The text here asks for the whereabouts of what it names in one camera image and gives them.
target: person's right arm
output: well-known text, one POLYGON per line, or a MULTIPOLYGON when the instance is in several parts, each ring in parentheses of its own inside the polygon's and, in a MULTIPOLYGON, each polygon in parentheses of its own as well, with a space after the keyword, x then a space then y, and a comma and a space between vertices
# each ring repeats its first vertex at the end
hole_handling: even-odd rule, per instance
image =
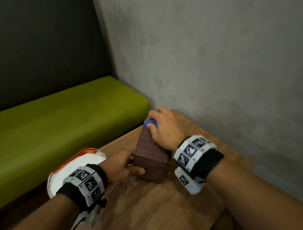
MULTIPOLYGON (((149 112, 158 128, 148 124, 154 141, 176 150, 186 130, 165 107, 149 112)), ((250 171, 223 158, 210 171, 207 182, 245 229, 303 229, 303 203, 250 171)))

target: person's left hand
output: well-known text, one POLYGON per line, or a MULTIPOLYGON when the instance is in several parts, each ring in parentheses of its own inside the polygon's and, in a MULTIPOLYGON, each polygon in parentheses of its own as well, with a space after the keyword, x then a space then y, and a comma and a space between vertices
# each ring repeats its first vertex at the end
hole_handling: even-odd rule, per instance
POLYGON ((130 164, 130 157, 133 153, 133 150, 125 150, 98 164, 105 171, 108 182, 121 181, 126 177, 142 175, 145 173, 145 169, 143 168, 128 166, 130 164))

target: green cushion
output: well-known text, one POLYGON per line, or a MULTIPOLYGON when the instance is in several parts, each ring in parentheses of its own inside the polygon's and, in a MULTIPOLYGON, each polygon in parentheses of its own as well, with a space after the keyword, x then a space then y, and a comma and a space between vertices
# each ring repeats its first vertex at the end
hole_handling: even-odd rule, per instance
POLYGON ((110 76, 0 112, 0 207, 81 149, 103 146, 147 114, 147 100, 110 76))

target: fingernail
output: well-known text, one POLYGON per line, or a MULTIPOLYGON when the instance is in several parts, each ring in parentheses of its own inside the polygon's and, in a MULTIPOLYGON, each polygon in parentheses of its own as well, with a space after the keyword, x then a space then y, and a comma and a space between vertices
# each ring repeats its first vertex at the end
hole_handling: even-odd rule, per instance
POLYGON ((144 174, 145 173, 145 169, 141 168, 140 169, 140 175, 144 174))

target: hand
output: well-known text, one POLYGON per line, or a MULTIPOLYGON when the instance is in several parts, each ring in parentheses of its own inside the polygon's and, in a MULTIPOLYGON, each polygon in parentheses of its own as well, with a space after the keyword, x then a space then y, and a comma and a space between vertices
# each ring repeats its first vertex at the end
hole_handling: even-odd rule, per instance
POLYGON ((147 120, 150 119, 155 119, 158 124, 158 128, 151 123, 147 125, 153 140, 167 150, 175 151, 188 136, 182 123, 164 106, 160 106, 157 111, 151 110, 147 117, 147 120))
POLYGON ((143 168, 128 166, 133 153, 133 151, 125 150, 113 157, 107 158, 99 164, 105 171, 108 182, 121 181, 129 176, 142 175, 145 173, 145 169, 143 168))

